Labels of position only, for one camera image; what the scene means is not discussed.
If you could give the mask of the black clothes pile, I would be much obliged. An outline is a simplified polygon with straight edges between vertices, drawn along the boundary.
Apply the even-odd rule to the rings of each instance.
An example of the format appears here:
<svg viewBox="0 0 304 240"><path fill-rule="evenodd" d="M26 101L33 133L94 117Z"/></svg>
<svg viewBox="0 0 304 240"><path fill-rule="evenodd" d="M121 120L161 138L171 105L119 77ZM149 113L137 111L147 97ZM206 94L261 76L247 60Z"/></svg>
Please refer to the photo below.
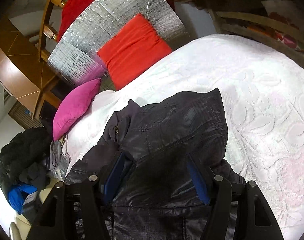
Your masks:
<svg viewBox="0 0 304 240"><path fill-rule="evenodd" d="M43 190L49 184L46 159L53 137L44 127L18 133L0 152L0 188L6 198L16 186L27 184Z"/></svg>

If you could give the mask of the blue garment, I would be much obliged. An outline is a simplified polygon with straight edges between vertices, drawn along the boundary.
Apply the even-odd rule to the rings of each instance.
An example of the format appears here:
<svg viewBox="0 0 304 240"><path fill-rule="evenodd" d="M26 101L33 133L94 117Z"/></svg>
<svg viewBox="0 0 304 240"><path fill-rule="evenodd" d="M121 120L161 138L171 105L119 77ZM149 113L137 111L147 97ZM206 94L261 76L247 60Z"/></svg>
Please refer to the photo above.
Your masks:
<svg viewBox="0 0 304 240"><path fill-rule="evenodd" d="M10 206L20 215L22 213L23 204L29 194L37 192L37 188L33 185L20 184L10 188L8 192L8 201Z"/></svg>

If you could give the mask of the silver foil insulation sheet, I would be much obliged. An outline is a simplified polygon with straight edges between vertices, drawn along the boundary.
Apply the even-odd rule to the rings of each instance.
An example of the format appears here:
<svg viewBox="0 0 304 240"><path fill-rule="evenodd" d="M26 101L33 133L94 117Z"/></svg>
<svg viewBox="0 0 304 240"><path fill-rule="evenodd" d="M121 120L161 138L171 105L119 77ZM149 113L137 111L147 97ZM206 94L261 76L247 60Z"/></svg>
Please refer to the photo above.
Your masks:
<svg viewBox="0 0 304 240"><path fill-rule="evenodd" d="M94 0L65 31L48 65L73 87L107 76L97 51L137 14L151 23L172 50L189 40L172 0Z"/></svg>

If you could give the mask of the red-orange cushion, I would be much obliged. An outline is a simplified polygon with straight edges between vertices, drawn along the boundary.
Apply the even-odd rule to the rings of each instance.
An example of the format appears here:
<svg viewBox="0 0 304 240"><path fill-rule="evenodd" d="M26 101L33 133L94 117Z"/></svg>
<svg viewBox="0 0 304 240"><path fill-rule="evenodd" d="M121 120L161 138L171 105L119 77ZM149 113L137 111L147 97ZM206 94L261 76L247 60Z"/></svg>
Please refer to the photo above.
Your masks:
<svg viewBox="0 0 304 240"><path fill-rule="evenodd" d="M120 90L171 52L151 23L137 14L97 55L106 65L115 89Z"/></svg>

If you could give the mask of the black quilted jacket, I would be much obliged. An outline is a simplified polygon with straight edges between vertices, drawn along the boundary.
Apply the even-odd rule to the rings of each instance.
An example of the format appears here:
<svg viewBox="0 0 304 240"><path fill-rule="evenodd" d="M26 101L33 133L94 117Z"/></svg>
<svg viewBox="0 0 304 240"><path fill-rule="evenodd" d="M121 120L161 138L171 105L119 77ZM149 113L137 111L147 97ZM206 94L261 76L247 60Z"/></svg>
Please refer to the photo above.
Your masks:
<svg viewBox="0 0 304 240"><path fill-rule="evenodd" d="M197 196L186 166L191 153L233 183L243 184L225 160L228 128L218 89L179 92L160 103L129 101L113 113L103 135L77 161L69 184L98 174L116 151L135 167L105 210L112 239L200 239L209 207Z"/></svg>

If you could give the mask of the brown wooden wardrobe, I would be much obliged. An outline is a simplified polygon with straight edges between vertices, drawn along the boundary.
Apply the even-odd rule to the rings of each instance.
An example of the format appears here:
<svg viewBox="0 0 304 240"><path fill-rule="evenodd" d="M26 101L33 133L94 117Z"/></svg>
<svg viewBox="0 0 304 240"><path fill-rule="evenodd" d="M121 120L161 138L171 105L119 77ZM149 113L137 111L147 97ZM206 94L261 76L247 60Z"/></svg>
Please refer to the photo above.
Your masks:
<svg viewBox="0 0 304 240"><path fill-rule="evenodd" d="M31 113L41 114L44 103L56 109L61 100L52 93L59 77L45 62L38 61L38 49L8 18L0 20L0 83Z"/></svg>

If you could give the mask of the wooden shelf unit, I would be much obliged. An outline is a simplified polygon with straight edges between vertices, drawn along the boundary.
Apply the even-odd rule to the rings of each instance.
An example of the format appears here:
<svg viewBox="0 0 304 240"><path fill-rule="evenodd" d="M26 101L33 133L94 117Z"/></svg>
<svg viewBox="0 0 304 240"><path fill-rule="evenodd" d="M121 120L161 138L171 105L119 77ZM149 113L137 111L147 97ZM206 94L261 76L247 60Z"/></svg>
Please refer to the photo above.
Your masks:
<svg viewBox="0 0 304 240"><path fill-rule="evenodd" d="M205 9L218 33L265 44L304 68L304 0L175 0Z"/></svg>

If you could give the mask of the magenta pillow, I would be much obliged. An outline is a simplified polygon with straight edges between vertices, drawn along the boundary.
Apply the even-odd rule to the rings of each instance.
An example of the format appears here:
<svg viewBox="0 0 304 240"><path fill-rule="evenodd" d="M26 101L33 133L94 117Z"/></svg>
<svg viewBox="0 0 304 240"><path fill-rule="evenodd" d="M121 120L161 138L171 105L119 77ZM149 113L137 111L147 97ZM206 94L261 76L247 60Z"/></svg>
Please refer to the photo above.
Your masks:
<svg viewBox="0 0 304 240"><path fill-rule="evenodd" d="M99 93L101 79L94 79L73 89L59 105L53 120L53 139L59 140L88 110Z"/></svg>

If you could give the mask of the wooden headboard frame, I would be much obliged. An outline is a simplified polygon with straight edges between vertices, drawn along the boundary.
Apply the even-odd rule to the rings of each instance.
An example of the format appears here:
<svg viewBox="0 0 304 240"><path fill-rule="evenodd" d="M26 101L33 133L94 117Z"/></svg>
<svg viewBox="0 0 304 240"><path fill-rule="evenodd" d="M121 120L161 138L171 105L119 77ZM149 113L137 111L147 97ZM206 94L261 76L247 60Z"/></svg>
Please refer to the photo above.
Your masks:
<svg viewBox="0 0 304 240"><path fill-rule="evenodd" d="M47 62L50 56L50 52L46 49L46 41L54 40L57 42L58 32L49 23L53 8L63 9L65 5L65 0L47 0L45 4L37 44L39 62Z"/></svg>

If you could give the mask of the white embossed bedspread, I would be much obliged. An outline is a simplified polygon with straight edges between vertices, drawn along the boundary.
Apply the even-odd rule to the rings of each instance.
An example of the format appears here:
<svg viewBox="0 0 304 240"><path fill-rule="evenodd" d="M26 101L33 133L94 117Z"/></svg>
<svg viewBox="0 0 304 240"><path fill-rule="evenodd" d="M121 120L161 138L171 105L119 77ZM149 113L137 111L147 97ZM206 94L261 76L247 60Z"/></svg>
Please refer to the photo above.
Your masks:
<svg viewBox="0 0 304 240"><path fill-rule="evenodd" d="M234 35L194 40L119 91L95 96L66 136L76 162L94 146L112 113L129 100L158 103L181 91L219 89L229 130L226 157L258 183L284 239L304 233L304 69L284 54Z"/></svg>

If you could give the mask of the grey folded garment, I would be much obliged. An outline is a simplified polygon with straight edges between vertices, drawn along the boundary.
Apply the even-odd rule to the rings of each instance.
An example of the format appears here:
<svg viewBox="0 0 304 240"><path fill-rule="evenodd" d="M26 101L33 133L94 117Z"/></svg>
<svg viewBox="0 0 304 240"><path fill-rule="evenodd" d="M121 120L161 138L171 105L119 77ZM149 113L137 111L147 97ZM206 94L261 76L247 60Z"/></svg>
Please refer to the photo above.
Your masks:
<svg viewBox="0 0 304 240"><path fill-rule="evenodd" d="M56 179L65 180L70 161L68 153L63 151L62 143L59 140L52 141L49 158L50 174Z"/></svg>

